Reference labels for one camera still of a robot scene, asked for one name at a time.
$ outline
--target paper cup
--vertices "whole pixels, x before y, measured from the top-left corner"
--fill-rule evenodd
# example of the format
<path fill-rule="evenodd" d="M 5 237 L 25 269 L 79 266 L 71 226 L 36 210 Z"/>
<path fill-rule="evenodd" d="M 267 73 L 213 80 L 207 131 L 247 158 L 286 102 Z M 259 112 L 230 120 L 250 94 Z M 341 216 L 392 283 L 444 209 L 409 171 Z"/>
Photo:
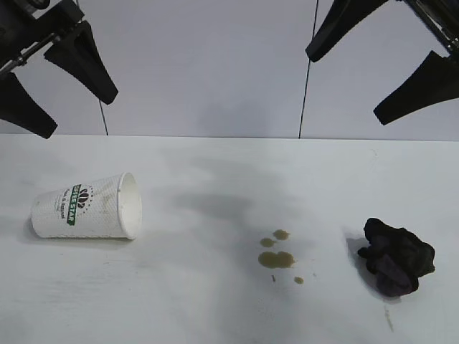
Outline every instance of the paper cup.
<path fill-rule="evenodd" d="M 135 239 L 142 203 L 130 173 L 38 196 L 32 225 L 42 238 Z"/>

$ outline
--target white table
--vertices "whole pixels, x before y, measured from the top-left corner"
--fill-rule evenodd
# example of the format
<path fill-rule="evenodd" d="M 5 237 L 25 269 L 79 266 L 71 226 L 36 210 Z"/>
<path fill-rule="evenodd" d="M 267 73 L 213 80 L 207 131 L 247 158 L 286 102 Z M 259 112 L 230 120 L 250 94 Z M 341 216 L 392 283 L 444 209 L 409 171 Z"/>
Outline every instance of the white table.
<path fill-rule="evenodd" d="M 457 143 L 0 135 L 0 341 L 459 343 L 458 156 Z M 37 194 L 121 171 L 143 194 L 135 241 L 33 234 Z M 400 300 L 357 269 L 373 216 L 437 250 Z M 276 229 L 292 269 L 258 263 Z"/>

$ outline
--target liquid droplet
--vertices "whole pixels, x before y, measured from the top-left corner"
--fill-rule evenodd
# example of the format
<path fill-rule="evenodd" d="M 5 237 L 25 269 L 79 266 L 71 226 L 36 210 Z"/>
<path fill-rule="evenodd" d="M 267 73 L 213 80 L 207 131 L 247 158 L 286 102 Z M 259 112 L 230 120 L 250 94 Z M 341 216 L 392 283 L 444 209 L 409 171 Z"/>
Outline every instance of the liquid droplet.
<path fill-rule="evenodd" d="M 263 252 L 258 256 L 258 262 L 268 269 L 286 269 L 292 267 L 295 259 L 287 252 Z"/>
<path fill-rule="evenodd" d="M 263 247 L 273 247 L 276 242 L 270 238 L 263 238 L 260 240 L 260 244 Z"/>
<path fill-rule="evenodd" d="M 273 233 L 273 235 L 277 240 L 287 240 L 290 233 L 283 231 L 282 229 L 278 229 Z"/>

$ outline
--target black rag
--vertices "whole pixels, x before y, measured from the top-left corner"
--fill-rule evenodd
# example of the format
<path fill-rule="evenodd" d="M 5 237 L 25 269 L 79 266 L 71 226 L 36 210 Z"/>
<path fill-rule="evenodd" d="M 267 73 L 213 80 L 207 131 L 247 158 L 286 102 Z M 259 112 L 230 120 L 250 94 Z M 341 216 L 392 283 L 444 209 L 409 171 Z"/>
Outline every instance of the black rag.
<path fill-rule="evenodd" d="M 379 219 L 364 227 L 370 246 L 357 253 L 367 259 L 366 268 L 376 275 L 377 288 L 386 296 L 415 292 L 419 277 L 435 271 L 435 250 L 405 228 L 393 228 Z"/>

